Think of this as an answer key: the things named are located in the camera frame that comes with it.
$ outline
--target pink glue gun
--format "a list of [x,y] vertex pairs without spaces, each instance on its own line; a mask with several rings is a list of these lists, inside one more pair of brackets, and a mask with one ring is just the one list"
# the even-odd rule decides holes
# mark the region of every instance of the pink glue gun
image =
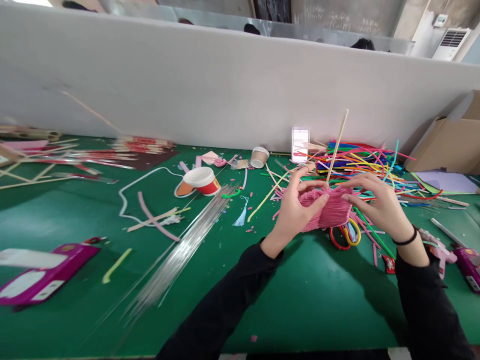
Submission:
[[455,263],[458,259],[457,255],[455,255],[452,251],[447,250],[445,245],[428,231],[418,229],[418,232],[420,233],[420,237],[423,241],[437,245],[437,247],[431,246],[430,251],[433,255],[435,255],[435,257],[440,259],[440,279],[443,280],[445,277],[446,263]]

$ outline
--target scissors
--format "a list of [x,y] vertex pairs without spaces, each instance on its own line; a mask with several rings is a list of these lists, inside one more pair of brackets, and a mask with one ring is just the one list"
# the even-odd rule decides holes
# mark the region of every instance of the scissors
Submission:
[[102,240],[105,240],[106,238],[107,238],[106,236],[103,236],[103,237],[94,236],[92,238],[89,238],[88,240],[85,240],[83,244],[98,244],[99,242],[101,242]]

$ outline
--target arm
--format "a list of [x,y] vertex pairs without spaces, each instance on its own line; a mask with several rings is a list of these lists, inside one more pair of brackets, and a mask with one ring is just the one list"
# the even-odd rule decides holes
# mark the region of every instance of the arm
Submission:
[[402,245],[415,231],[393,188],[371,173],[354,176],[342,186],[373,192],[376,200],[372,205],[353,195],[345,195],[344,200],[399,243],[395,272],[412,359],[475,359],[457,312],[443,289],[438,259],[427,254],[419,234],[413,242]]
[[275,273],[283,249],[327,203],[320,197],[310,207],[303,207],[301,192],[322,181],[304,181],[307,167],[290,179],[280,205],[273,231],[260,243],[247,248],[238,263],[221,279],[167,340],[157,359],[218,359],[220,350],[234,332],[242,316]]

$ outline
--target purple paper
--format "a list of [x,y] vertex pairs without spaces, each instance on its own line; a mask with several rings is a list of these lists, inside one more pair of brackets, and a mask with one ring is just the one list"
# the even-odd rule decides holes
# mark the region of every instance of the purple paper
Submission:
[[456,172],[422,171],[415,173],[422,181],[446,192],[475,194],[477,185]]

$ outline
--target green work surface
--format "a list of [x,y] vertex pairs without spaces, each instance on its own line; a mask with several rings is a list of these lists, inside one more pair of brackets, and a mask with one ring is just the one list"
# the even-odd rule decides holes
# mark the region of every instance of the green work surface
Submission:
[[[105,148],[109,140],[81,139],[81,149]],[[197,155],[210,150],[225,153],[229,159],[240,151],[205,147],[178,146],[180,154],[162,166],[176,174],[180,161],[189,167]],[[250,157],[250,151],[243,153]],[[283,174],[275,162],[288,163],[286,156],[271,156],[272,171]],[[256,243],[273,228],[272,216],[280,203],[267,201],[250,223],[243,227],[232,224],[239,217],[245,201],[232,199],[226,213],[200,245],[193,258],[171,287],[161,307],[151,307],[135,324],[129,326],[124,311],[137,288],[101,324],[95,327],[115,306],[132,284],[171,244],[156,228],[142,228],[127,233],[133,220],[118,216],[122,202],[118,191],[146,172],[102,165],[107,178],[120,179],[107,185],[84,180],[65,180],[5,189],[0,192],[1,249],[27,248],[51,251],[65,243],[80,243],[94,236],[108,237],[101,251],[46,302],[20,312],[0,308],[0,358],[74,358],[108,356],[152,356],[192,311],[198,301],[238,261],[248,246]],[[16,174],[32,178],[42,164],[22,164]],[[72,168],[56,166],[55,171],[71,172]],[[249,170],[246,189],[249,207],[254,209],[272,188],[272,180],[260,175],[261,169]],[[244,170],[223,170],[220,184],[243,182]],[[152,214],[158,215],[174,207],[183,208],[194,197],[174,197],[180,181],[166,170],[159,170],[125,191],[127,214],[145,219],[137,192],[142,191]],[[11,182],[0,178],[0,185]],[[199,195],[183,213],[180,224],[167,228],[179,235],[211,198]],[[480,250],[480,211],[476,195],[456,196],[469,202],[466,211],[439,209],[433,213],[421,208],[407,208],[409,219],[417,226],[451,241],[434,227],[434,215],[469,247]],[[246,232],[254,226],[252,232]],[[390,249],[391,239],[381,238]],[[102,284],[102,276],[128,248],[133,251]],[[385,274],[378,258],[373,266],[372,243],[363,237],[348,251],[339,251],[320,230],[300,234],[285,250],[285,259],[254,304],[246,311],[233,335],[224,346],[227,353],[333,351],[387,348],[405,344],[406,323],[402,312],[397,281]],[[0,284],[5,284],[21,270],[0,267]],[[447,265],[445,283],[451,302],[458,311],[468,340],[480,344],[478,318],[480,298],[472,293],[456,265]],[[255,343],[251,336],[257,336]]]

